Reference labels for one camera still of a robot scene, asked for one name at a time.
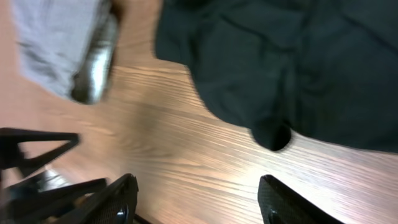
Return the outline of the black t-shirt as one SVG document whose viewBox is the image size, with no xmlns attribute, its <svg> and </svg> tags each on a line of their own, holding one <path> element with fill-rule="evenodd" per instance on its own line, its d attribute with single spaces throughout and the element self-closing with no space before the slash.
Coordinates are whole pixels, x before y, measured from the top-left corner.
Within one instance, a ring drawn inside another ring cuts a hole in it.
<svg viewBox="0 0 398 224">
<path fill-rule="evenodd" d="M 397 0 L 165 1 L 155 56 L 266 149 L 397 152 Z"/>
</svg>

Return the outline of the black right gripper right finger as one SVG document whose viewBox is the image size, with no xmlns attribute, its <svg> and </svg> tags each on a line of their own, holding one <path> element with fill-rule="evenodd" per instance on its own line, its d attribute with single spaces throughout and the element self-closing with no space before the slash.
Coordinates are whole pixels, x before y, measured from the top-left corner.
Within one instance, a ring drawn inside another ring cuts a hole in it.
<svg viewBox="0 0 398 224">
<path fill-rule="evenodd" d="M 343 224 L 272 175 L 260 178 L 257 201 L 265 224 Z"/>
</svg>

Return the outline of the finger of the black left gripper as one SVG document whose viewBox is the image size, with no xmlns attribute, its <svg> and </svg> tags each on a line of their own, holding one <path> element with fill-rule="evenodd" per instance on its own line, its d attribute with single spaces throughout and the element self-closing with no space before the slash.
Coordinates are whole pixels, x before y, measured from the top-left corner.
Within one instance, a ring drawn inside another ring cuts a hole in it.
<svg viewBox="0 0 398 224">
<path fill-rule="evenodd" d="M 19 147 L 21 142 L 67 141 L 49 152 L 33 158 L 25 158 Z M 78 145 L 78 133 L 35 131 L 29 129 L 1 128 L 1 170 L 17 168 L 22 177 L 28 177 L 48 163 Z"/>
<path fill-rule="evenodd" d="M 1 207 L 1 221 L 41 222 L 63 213 L 82 196 L 97 193 L 106 186 L 106 179 L 95 179 L 10 200 Z"/>
</svg>

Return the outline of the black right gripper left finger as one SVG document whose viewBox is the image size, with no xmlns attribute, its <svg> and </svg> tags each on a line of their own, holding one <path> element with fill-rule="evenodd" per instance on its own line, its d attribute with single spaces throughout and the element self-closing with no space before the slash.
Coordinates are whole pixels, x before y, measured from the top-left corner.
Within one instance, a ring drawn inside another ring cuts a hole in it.
<svg viewBox="0 0 398 224">
<path fill-rule="evenodd" d="M 54 224 L 133 224 L 138 191 L 136 177 L 125 174 Z"/>
</svg>

